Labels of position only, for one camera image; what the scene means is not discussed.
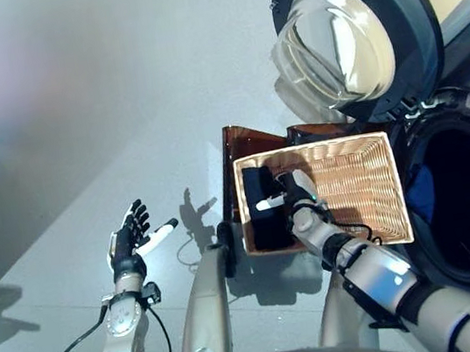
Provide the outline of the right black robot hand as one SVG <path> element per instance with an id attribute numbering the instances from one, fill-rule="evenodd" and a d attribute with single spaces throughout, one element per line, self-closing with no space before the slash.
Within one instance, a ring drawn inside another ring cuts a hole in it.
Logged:
<path id="1" fill-rule="evenodd" d="M 264 212 L 282 206 L 295 208 L 300 203 L 316 205 L 319 201 L 314 182 L 298 168 L 279 173 L 273 185 L 273 193 L 256 204 L 257 211 Z"/>

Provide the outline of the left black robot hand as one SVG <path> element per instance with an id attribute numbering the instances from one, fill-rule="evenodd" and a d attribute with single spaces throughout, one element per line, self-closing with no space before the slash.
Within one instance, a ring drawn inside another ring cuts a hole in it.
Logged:
<path id="1" fill-rule="evenodd" d="M 140 199 L 133 201 L 124 213 L 121 227 L 110 236 L 107 263 L 114 274 L 114 282 L 127 273 L 144 278 L 147 266 L 143 257 L 155 250 L 178 224 L 177 219 L 171 218 L 150 232 L 147 207 Z"/>

